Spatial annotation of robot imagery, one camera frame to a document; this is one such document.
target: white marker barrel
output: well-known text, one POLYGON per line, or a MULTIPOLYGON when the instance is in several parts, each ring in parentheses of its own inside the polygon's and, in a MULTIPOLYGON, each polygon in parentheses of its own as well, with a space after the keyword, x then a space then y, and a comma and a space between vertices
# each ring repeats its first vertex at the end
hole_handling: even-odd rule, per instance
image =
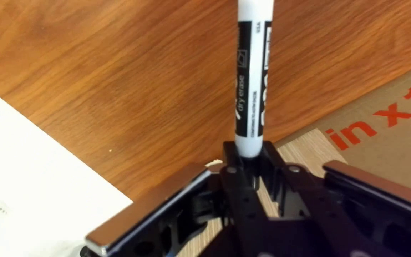
POLYGON ((262 149, 274 0, 238 0, 235 146, 245 159, 262 149))

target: brown cardboard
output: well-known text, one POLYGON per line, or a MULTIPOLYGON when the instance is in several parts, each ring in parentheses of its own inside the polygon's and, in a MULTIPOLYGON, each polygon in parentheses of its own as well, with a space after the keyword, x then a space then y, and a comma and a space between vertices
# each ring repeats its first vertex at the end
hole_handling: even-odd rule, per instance
POLYGON ((411 189, 411 72, 277 146, 318 176, 338 159, 411 189))

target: white paper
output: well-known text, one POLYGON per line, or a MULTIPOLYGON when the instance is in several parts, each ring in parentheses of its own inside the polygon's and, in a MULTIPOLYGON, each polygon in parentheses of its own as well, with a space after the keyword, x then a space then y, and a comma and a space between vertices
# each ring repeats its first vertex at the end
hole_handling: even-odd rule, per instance
POLYGON ((0 257, 77 256, 131 200, 0 99, 0 257))

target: marker label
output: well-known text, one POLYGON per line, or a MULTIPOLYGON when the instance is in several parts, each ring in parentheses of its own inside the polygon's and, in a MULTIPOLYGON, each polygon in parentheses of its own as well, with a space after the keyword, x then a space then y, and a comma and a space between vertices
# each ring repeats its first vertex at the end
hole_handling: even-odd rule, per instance
POLYGON ((267 100, 267 79, 268 79, 268 57, 271 46, 271 22, 264 23, 264 60, 262 60, 262 76, 261 76, 261 103, 260 103, 260 126, 258 136, 262 136, 264 116, 265 116, 265 100, 267 100))
POLYGON ((248 134, 248 79, 251 56, 251 22, 238 23, 235 134, 248 134))
POLYGON ((235 134, 241 137, 262 136, 270 37, 271 22, 238 23, 235 134))

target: wood grain surface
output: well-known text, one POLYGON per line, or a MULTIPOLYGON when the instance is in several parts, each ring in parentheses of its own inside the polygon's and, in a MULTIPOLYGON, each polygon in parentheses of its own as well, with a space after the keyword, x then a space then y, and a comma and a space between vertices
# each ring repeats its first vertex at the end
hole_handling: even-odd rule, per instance
MULTIPOLYGON (((0 96, 137 200, 232 140, 235 9, 0 0, 0 96)), ((277 0, 272 26, 267 140, 411 70, 411 0, 277 0)))

